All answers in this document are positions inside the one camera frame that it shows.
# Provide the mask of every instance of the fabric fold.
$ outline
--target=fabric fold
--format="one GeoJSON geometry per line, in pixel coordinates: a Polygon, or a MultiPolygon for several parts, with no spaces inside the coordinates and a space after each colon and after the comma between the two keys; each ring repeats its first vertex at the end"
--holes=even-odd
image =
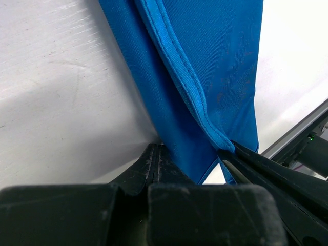
{"type": "Polygon", "coordinates": [[[257,150],[262,1],[100,4],[159,136],[194,182],[204,180],[217,149],[234,151],[230,140],[257,150]]]}

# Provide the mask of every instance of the black plastic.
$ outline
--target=black plastic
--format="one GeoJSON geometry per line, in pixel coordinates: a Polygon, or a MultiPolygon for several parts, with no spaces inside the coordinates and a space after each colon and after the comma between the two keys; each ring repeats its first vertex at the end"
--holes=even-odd
{"type": "Polygon", "coordinates": [[[275,198],[290,239],[297,245],[328,245],[328,183],[284,166],[235,143],[221,151],[237,183],[254,183],[275,198]]]}
{"type": "Polygon", "coordinates": [[[297,156],[297,161],[321,176],[328,177],[328,141],[321,137],[311,138],[297,156]]]}
{"type": "Polygon", "coordinates": [[[109,184],[2,190],[0,245],[286,245],[286,237],[267,190],[197,186],[165,146],[149,145],[109,184]]]}

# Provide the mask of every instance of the blue cloth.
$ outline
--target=blue cloth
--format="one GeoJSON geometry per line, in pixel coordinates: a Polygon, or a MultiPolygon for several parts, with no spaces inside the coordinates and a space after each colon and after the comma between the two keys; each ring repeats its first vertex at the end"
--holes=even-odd
{"type": "MultiPolygon", "coordinates": [[[[257,150],[255,76],[262,0],[100,0],[153,124],[196,183],[233,152],[257,150]]],[[[233,182],[221,164],[227,182],[233,182]]]]}

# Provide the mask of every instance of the fabric seam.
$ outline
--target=fabric seam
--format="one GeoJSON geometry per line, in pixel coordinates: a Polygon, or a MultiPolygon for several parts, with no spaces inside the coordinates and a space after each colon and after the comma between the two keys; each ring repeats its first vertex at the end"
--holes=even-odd
{"type": "MultiPolygon", "coordinates": [[[[218,137],[219,137],[223,142],[226,142],[226,143],[228,142],[228,143],[229,143],[228,145],[231,145],[231,142],[230,142],[228,139],[224,139],[224,138],[221,136],[221,133],[218,131],[218,129],[214,128],[214,127],[211,125],[211,123],[209,122],[209,119],[205,116],[205,114],[206,114],[206,108],[205,108],[205,106],[204,106],[204,103],[203,103],[202,97],[200,96],[199,88],[197,87],[196,82],[195,82],[193,76],[191,75],[190,70],[188,69],[187,65],[185,64],[185,61],[182,59],[180,52],[178,51],[176,45],[174,44],[174,42],[173,42],[173,40],[172,40],[171,34],[170,34],[170,32],[168,31],[167,23],[166,23],[166,21],[164,20],[164,17],[163,17],[163,15],[162,15],[162,12],[161,12],[161,9],[160,9],[160,7],[159,7],[159,5],[158,5],[158,2],[157,2],[156,0],[154,0],[154,2],[155,2],[156,5],[157,5],[158,12],[160,13],[160,17],[161,17],[161,19],[162,19],[162,21],[163,21],[163,23],[164,23],[165,28],[166,28],[166,31],[167,31],[167,34],[168,34],[168,38],[170,39],[170,42],[172,43],[172,45],[173,45],[173,47],[174,47],[176,53],[179,55],[180,61],[182,62],[184,68],[187,70],[188,75],[189,75],[191,81],[193,82],[193,84],[195,85],[195,87],[196,87],[196,89],[197,89],[197,93],[198,93],[198,96],[199,96],[199,98],[200,98],[200,102],[201,102],[201,104],[202,104],[202,108],[203,108],[203,111],[204,111],[204,116],[203,116],[203,117],[204,117],[205,121],[207,122],[207,124],[209,125],[209,127],[210,127],[210,128],[211,128],[211,129],[212,129],[212,130],[218,135],[218,137]]],[[[154,22],[154,19],[152,18],[151,14],[150,14],[150,10],[149,10],[149,6],[148,6],[148,3],[147,3],[147,0],[144,1],[144,3],[145,3],[145,7],[146,7],[146,9],[147,9],[147,12],[148,12],[148,16],[149,16],[149,18],[151,19],[151,21],[152,21],[152,23],[153,23],[152,26],[153,26],[154,30],[156,31],[156,36],[158,37],[158,41],[160,42],[160,45],[162,46],[162,51],[165,53],[165,56],[166,56],[167,59],[168,59],[169,57],[167,56],[167,52],[166,52],[166,50],[164,49],[164,45],[163,45],[163,43],[162,43],[162,39],[160,38],[159,32],[158,32],[158,30],[157,30],[157,27],[156,27],[156,25],[154,24],[154,23],[155,23],[155,22],[154,22]]],[[[188,97],[189,97],[189,99],[190,99],[190,101],[191,101],[191,103],[192,103],[192,105],[193,105],[193,107],[194,107],[194,111],[195,111],[195,113],[197,114],[197,116],[198,116],[198,118],[199,118],[199,121],[200,121],[200,123],[201,123],[203,129],[204,129],[205,132],[207,133],[208,137],[209,137],[209,138],[210,138],[210,139],[211,139],[211,140],[212,140],[212,141],[213,141],[213,142],[219,147],[219,145],[217,144],[217,142],[213,139],[213,137],[212,137],[212,136],[209,134],[209,132],[207,131],[207,128],[204,126],[204,124],[203,124],[203,119],[201,119],[201,117],[200,117],[200,115],[199,115],[199,112],[197,112],[197,110],[195,110],[196,107],[195,107],[194,99],[190,96],[190,91],[189,91],[188,87],[185,85],[185,82],[183,81],[183,79],[181,79],[181,77],[180,77],[179,73],[176,71],[175,67],[172,66],[172,68],[174,69],[175,74],[178,76],[179,80],[182,82],[184,89],[185,89],[186,92],[188,93],[188,97]]]]}

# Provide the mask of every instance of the white table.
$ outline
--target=white table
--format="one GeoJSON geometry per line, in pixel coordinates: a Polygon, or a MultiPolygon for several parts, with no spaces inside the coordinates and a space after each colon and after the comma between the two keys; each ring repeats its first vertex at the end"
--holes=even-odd
{"type": "MultiPolygon", "coordinates": [[[[307,2],[265,0],[260,152],[327,100],[327,4],[307,2]]],[[[108,182],[158,141],[97,1],[0,0],[0,16],[0,188],[108,182]]]]}

